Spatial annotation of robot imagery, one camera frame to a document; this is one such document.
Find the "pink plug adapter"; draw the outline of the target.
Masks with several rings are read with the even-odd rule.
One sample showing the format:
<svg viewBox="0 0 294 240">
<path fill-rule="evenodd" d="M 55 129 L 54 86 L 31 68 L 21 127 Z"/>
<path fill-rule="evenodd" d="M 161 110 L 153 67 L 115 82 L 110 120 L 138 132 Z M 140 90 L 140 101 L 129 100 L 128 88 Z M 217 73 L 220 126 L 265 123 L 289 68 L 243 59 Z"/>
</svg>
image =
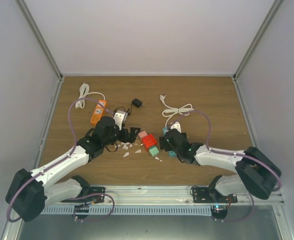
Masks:
<svg viewBox="0 0 294 240">
<path fill-rule="evenodd" d="M 148 136 L 148 133 L 146 133 L 145 130 L 138 133 L 138 137 L 140 140 L 142 140 L 146 136 Z"/>
</svg>

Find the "teal power strip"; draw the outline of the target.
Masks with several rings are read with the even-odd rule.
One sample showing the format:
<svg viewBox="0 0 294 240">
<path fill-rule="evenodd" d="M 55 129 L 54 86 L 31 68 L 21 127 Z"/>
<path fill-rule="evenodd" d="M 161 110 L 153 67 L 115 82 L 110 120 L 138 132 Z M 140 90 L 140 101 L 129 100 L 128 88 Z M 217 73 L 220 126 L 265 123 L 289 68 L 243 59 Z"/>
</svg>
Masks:
<svg viewBox="0 0 294 240">
<path fill-rule="evenodd" d="M 165 126 L 165 127 L 162 129 L 162 131 L 163 131 L 163 135 L 165 135 L 165 134 L 168 132 L 167 127 Z M 175 153 L 174 151 L 168 151 L 168 154 L 169 154 L 169 156 L 172 157 L 172 158 L 175 158 L 175 157 L 176 157 L 176 153 Z"/>
</svg>

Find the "red cube socket adapter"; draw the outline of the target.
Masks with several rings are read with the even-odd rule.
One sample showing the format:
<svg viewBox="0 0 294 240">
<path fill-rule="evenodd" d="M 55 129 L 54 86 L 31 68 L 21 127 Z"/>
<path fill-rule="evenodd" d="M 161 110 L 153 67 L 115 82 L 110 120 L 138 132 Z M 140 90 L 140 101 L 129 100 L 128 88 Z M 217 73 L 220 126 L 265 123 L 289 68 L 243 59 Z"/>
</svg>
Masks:
<svg viewBox="0 0 294 240">
<path fill-rule="evenodd" d="M 157 140 L 153 134 L 148 134 L 142 138 L 142 144 L 145 150 L 148 152 L 150 148 L 157 145 Z"/>
</svg>

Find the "green plug adapter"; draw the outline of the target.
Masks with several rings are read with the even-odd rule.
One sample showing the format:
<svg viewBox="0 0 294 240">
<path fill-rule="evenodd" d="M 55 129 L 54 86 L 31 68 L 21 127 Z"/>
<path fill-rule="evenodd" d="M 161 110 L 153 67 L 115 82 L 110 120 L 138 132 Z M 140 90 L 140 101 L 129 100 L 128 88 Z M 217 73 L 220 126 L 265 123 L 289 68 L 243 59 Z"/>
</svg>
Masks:
<svg viewBox="0 0 294 240">
<path fill-rule="evenodd" d="M 148 152 L 150 153 L 150 155 L 152 157 L 155 157 L 159 154 L 159 150 L 157 148 L 157 146 L 151 146 L 149 149 L 148 149 Z"/>
</svg>

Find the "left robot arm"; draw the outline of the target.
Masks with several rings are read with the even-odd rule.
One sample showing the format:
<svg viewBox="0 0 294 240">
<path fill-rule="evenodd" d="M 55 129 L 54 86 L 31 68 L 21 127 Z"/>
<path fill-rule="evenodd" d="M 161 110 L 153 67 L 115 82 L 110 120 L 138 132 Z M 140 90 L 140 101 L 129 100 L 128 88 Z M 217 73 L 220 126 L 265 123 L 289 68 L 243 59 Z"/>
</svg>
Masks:
<svg viewBox="0 0 294 240">
<path fill-rule="evenodd" d="M 99 157 L 109 145 L 133 143 L 139 132 L 138 127 L 126 129 L 123 123 L 104 116 L 84 137 L 76 140 L 70 150 L 55 160 L 31 171 L 19 170 L 5 198 L 9 205 L 7 220 L 16 222 L 11 218 L 12 211 L 18 214 L 19 220 L 29 222 L 45 207 L 58 202 L 92 201 L 97 193 L 90 192 L 90 184 L 82 177 L 76 175 L 65 182 L 60 182 L 60 179 Z"/>
</svg>

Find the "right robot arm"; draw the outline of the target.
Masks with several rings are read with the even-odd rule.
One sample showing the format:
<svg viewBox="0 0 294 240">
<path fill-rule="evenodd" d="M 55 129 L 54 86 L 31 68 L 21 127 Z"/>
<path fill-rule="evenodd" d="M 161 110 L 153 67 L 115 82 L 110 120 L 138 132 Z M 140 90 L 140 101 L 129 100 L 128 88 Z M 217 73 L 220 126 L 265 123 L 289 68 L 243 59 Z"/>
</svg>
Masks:
<svg viewBox="0 0 294 240">
<path fill-rule="evenodd" d="M 239 193 L 249 193 L 266 200 L 281 187 L 280 169 L 255 147 L 230 151 L 198 142 L 189 143 L 186 134 L 176 129 L 167 131 L 159 140 L 161 150 L 175 152 L 182 163 L 212 166 L 234 173 L 230 176 L 218 175 L 208 186 L 208 196 L 215 203 L 230 194 Z"/>
</svg>

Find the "orange power strip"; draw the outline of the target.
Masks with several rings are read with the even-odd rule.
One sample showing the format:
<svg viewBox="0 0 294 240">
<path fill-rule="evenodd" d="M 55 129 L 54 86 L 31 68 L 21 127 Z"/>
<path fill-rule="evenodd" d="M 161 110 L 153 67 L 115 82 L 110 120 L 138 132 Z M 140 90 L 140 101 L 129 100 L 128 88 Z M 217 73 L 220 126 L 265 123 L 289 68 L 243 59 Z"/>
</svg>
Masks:
<svg viewBox="0 0 294 240">
<path fill-rule="evenodd" d="M 107 106 L 107 102 L 105 100 L 98 100 L 98 103 L 95 107 L 93 115 L 91 117 L 90 123 L 92 126 L 96 126 L 97 122 L 101 119 L 101 117 L 105 113 L 105 109 L 103 107 Z"/>
</svg>

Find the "black power adapter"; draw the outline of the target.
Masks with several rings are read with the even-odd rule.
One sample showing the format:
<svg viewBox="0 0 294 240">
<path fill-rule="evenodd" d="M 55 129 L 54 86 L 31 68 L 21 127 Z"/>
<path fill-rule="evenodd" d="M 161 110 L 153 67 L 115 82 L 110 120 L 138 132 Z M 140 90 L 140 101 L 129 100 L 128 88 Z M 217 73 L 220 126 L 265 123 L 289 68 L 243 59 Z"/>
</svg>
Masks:
<svg viewBox="0 0 294 240">
<path fill-rule="evenodd" d="M 143 103 L 139 99 L 135 98 L 132 100 L 132 105 L 136 108 L 140 108 L 143 105 Z"/>
</svg>

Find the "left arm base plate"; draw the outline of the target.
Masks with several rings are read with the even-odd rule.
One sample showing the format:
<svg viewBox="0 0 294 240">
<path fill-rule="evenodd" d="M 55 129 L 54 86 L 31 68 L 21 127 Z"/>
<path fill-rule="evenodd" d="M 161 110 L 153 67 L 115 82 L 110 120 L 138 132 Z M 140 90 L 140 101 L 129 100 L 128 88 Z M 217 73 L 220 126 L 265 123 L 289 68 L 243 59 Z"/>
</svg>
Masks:
<svg viewBox="0 0 294 240">
<path fill-rule="evenodd" d="M 82 190 L 77 199 L 66 199 L 62 203 L 103 203 L 105 190 L 106 188 L 103 186 L 91 186 L 87 193 Z"/>
</svg>

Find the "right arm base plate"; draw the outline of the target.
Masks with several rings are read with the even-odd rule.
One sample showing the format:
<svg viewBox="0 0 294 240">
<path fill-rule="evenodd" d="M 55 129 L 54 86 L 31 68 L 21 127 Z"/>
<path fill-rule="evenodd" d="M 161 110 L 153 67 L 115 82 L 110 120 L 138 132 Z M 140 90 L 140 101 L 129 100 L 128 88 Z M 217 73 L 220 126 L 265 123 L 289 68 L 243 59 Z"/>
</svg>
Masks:
<svg viewBox="0 0 294 240">
<path fill-rule="evenodd" d="M 230 194 L 227 196 L 224 196 L 220 194 L 216 190 L 209 190 L 206 186 L 192 186 L 190 188 L 190 194 L 193 198 L 193 202 L 197 204 L 201 203 L 237 203 L 237 196 Z"/>
</svg>

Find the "aluminium front rail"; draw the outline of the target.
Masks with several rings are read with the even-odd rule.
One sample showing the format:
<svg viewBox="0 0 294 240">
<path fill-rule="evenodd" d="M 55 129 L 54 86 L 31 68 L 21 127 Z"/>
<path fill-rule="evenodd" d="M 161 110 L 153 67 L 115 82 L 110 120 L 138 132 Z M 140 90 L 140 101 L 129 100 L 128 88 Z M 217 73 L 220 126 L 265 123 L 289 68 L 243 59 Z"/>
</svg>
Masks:
<svg viewBox="0 0 294 240">
<path fill-rule="evenodd" d="M 117 206 L 193 206 L 207 202 L 194 203 L 190 185 L 105 185 L 105 194 L 113 197 Z M 249 193 L 237 193 L 235 205 L 251 205 Z M 284 205 L 280 191 L 271 193 L 269 199 L 253 197 L 255 205 Z"/>
</svg>

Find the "left aluminium frame post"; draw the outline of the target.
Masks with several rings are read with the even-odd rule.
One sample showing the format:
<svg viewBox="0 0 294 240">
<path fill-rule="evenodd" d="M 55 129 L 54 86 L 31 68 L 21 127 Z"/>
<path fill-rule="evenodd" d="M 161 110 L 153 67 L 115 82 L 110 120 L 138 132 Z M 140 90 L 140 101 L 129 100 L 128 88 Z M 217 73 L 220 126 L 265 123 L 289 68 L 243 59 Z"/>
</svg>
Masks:
<svg viewBox="0 0 294 240">
<path fill-rule="evenodd" d="M 52 69 L 54 70 L 56 76 L 58 77 L 59 81 L 63 80 L 63 74 L 61 73 L 61 71 L 59 70 L 59 67 L 56 63 L 56 61 L 53 58 L 53 55 L 51 53 L 51 51 L 49 50 L 46 41 L 43 37 L 43 35 L 41 34 L 36 21 L 34 20 L 26 2 L 24 0 L 16 0 L 16 3 L 18 5 L 18 7 L 20 8 L 20 10 L 22 11 L 23 16 L 25 17 L 28 25 L 30 26 L 33 34 L 35 35 L 41 49 L 43 50 L 46 58 L 48 59 Z"/>
</svg>

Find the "aluminium frame post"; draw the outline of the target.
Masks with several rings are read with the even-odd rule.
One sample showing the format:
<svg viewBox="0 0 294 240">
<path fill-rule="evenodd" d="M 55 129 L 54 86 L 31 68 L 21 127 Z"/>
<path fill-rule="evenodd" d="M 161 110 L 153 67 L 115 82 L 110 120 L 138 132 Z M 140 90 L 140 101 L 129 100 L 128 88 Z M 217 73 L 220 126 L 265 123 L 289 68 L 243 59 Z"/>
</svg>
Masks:
<svg viewBox="0 0 294 240">
<path fill-rule="evenodd" d="M 30 26 L 33 34 L 35 35 L 41 49 L 43 50 L 46 58 L 48 59 L 52 69 L 54 70 L 56 76 L 58 77 L 59 81 L 63 80 L 63 74 L 61 73 L 61 71 L 59 70 L 59 67 L 56 63 L 56 61 L 53 58 L 53 55 L 51 53 L 51 51 L 49 50 L 46 41 L 43 37 L 43 35 L 41 34 L 36 21 L 34 20 L 26 2 L 24 0 L 16 0 L 16 3 L 18 5 L 18 7 L 20 8 L 20 10 L 22 11 L 23 16 L 25 17 L 28 25 Z"/>
<path fill-rule="evenodd" d="M 266 16 L 264 17 L 260 27 L 258 28 L 253 40 L 251 41 L 244 57 L 242 58 L 238 68 L 236 69 L 235 73 L 232 76 L 233 81 L 237 81 L 240 74 L 242 73 L 245 65 L 249 61 L 251 55 L 253 54 L 254 50 L 258 46 L 259 42 L 261 41 L 263 35 L 265 34 L 266 30 L 268 29 L 269 25 L 273 21 L 275 15 L 277 14 L 279 8 L 281 7 L 283 0 L 274 0 L 270 9 L 268 10 Z"/>
</svg>

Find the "right aluminium frame post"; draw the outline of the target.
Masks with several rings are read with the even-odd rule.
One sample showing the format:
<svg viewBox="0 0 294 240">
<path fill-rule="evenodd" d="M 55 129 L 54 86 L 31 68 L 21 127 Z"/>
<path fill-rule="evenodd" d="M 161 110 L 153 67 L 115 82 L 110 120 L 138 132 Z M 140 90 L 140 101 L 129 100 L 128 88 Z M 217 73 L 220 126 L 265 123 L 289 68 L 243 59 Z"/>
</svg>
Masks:
<svg viewBox="0 0 294 240">
<path fill-rule="evenodd" d="M 244 57 L 242 58 L 238 68 L 236 69 L 235 73 L 232 76 L 233 81 L 237 81 L 240 74 L 242 73 L 245 65 L 249 61 L 251 55 L 253 54 L 254 50 L 258 46 L 259 42 L 261 41 L 263 35 L 265 34 L 266 30 L 268 29 L 269 25 L 273 21 L 275 15 L 277 14 L 279 8 L 281 7 L 283 0 L 274 0 L 270 9 L 268 10 L 266 16 L 264 17 L 260 27 L 258 28 L 253 40 L 251 41 Z"/>
</svg>

